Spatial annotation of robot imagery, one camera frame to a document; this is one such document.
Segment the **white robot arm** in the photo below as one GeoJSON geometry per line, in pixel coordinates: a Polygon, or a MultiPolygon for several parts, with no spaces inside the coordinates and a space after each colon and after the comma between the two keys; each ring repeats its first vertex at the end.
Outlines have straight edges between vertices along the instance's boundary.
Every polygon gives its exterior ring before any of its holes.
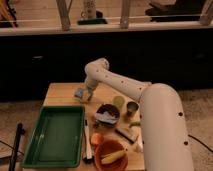
{"type": "Polygon", "coordinates": [[[139,103],[146,171],[194,171],[182,102],[171,86],[110,72],[105,58],[88,63],[85,73],[90,91],[105,83],[139,103]]]}

